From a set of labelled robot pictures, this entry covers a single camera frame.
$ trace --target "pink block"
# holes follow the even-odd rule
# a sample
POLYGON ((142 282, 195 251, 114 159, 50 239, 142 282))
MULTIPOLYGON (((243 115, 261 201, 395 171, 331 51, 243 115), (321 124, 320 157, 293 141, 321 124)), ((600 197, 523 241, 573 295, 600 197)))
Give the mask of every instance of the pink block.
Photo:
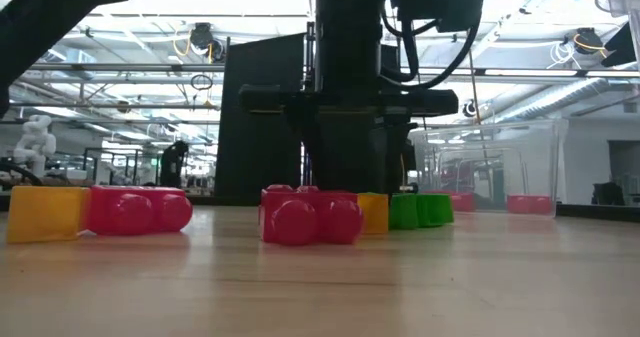
POLYGON ((514 214, 531 213, 531 200, 529 199, 529 196, 507 196, 507 210, 509 213, 514 214))
POLYGON ((100 235, 179 232, 193 207, 184 191, 156 187, 91 187, 87 229, 100 235))
POLYGON ((475 212, 476 204, 473 200, 473 193, 469 192, 452 192, 452 191, 427 191, 425 193, 432 194, 448 194, 451 196, 453 210, 456 212, 475 212))
POLYGON ((259 220, 264 242, 287 245, 351 244, 364 224, 358 195, 320 192, 311 186, 297 192, 282 186, 263 190, 259 220))
POLYGON ((549 196, 511 195, 507 197, 507 209, 514 214, 549 215, 553 202, 549 196))

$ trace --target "yellow block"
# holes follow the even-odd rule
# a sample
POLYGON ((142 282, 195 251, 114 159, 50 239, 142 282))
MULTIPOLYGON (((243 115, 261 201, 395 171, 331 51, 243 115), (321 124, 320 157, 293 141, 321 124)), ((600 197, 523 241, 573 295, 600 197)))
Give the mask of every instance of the yellow block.
POLYGON ((11 190, 7 243, 70 241, 84 228, 86 188, 20 186, 11 190))
POLYGON ((387 195, 360 194, 358 205, 364 214, 364 234, 389 232, 389 198, 387 195))

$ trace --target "green block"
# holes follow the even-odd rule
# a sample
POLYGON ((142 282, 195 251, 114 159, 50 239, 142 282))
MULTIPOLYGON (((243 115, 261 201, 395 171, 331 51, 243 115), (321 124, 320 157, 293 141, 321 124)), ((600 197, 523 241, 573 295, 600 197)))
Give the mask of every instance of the green block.
POLYGON ((390 230, 418 228, 418 197, 414 194, 396 194, 391 199, 390 230))
POLYGON ((453 223, 453 204, 449 195, 418 195, 417 204, 418 223, 421 228, 440 227, 453 223))

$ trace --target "humanoid robot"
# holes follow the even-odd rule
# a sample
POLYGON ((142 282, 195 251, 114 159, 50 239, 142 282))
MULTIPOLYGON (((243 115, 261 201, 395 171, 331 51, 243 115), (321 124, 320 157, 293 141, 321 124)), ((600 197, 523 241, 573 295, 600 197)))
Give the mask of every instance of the humanoid robot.
POLYGON ((31 116, 29 122, 22 125, 22 138, 13 150, 16 164, 31 162, 31 172, 38 178, 44 177, 47 157, 56 152, 56 137, 49 133, 51 117, 31 116))

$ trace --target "magenta toy block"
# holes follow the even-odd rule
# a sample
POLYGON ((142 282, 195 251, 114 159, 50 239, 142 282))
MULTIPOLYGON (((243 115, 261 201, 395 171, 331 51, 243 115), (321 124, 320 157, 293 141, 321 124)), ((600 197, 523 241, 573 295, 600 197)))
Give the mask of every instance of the magenta toy block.
POLYGON ((301 246, 315 242, 318 217, 310 204, 290 200, 273 213, 273 230, 278 243, 301 246))
POLYGON ((298 189, 296 189, 296 192, 298 192, 298 193, 316 193, 316 192, 320 192, 320 190, 316 186, 300 186, 300 187, 298 187, 298 189))
POLYGON ((332 199, 319 207, 320 240, 335 244, 353 244, 364 228, 364 217, 357 202, 332 199))
POLYGON ((263 190, 259 216, 262 240, 285 245, 354 243, 364 225, 358 195, 313 186, 296 192, 283 186, 263 190))
POLYGON ((85 219, 87 229, 96 234, 141 235, 179 232, 192 214, 182 190, 94 186, 85 219))

